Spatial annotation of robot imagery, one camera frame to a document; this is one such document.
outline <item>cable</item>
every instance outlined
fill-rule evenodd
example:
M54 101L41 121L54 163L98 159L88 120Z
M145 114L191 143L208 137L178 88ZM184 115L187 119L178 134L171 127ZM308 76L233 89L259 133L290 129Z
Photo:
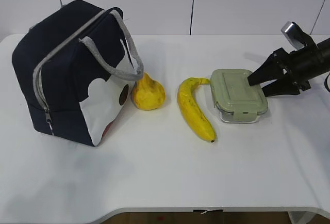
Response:
M326 88L326 90L328 92L330 92L330 89L329 89L329 86L328 86L328 78L330 76L330 73L328 74L328 76L325 78L325 81L324 81L324 87Z

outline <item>navy lunch bag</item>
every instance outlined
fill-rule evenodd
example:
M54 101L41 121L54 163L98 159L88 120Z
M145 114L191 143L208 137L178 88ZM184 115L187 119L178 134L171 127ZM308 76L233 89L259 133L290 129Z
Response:
M73 1L17 45L12 64L37 131L99 144L143 77L143 63L122 17L116 7L103 10Z

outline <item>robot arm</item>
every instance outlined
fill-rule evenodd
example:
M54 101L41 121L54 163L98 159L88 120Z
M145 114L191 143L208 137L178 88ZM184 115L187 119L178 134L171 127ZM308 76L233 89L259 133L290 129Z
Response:
M266 97L299 95L311 88L308 80L330 71L330 38L315 44L294 22L287 22L281 31L297 50L287 53L281 47L247 78L250 86L276 79L263 87ZM330 92L327 78L324 84Z

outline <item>glass food container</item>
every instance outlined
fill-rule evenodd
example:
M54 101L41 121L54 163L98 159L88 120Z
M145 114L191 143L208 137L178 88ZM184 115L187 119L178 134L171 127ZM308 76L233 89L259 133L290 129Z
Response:
M217 69L210 85L214 107L224 122L253 123L268 110L267 99L260 85L250 86L245 69Z

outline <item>zipper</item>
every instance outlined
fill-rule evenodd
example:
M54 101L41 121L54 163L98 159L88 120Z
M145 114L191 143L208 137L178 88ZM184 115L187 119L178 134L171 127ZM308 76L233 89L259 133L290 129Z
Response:
M47 106L44 108L45 111L45 116L46 116L46 122L49 125L49 129L51 130L52 135L54 136L54 131L53 131L53 126L52 126L52 118L51 118L51 113L50 110Z
M92 17L89 21L87 21L82 27L80 27L77 31L75 31L72 35L66 38L63 42L61 42L57 47L55 47L49 54L46 55L45 58L38 63L33 72L33 89L35 92L35 96L39 105L43 108L45 112L46 123L49 125L49 129L51 134L54 136L54 130L52 125L52 117L51 110L47 103L47 100L44 96L44 91L41 84L41 69L42 66L49 61L53 56L55 56L62 48L64 48L69 42L71 42L74 38L80 35L86 28L88 28L92 23L94 23L102 14L104 14L106 10L100 11L97 15Z

